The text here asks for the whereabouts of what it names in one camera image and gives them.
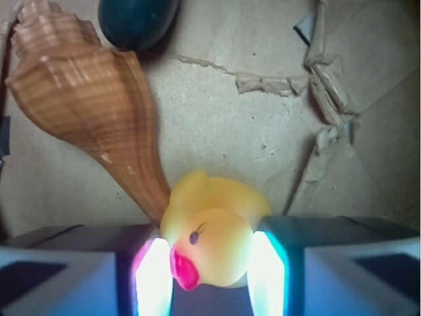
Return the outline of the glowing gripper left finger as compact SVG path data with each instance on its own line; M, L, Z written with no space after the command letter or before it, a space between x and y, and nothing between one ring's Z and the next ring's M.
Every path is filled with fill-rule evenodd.
M151 224L45 227L1 242L2 315L168 315L168 246Z

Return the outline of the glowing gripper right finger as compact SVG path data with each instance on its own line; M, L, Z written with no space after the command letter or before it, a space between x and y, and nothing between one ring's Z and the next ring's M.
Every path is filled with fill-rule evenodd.
M265 217L247 282L255 315L419 315L420 235L375 217Z

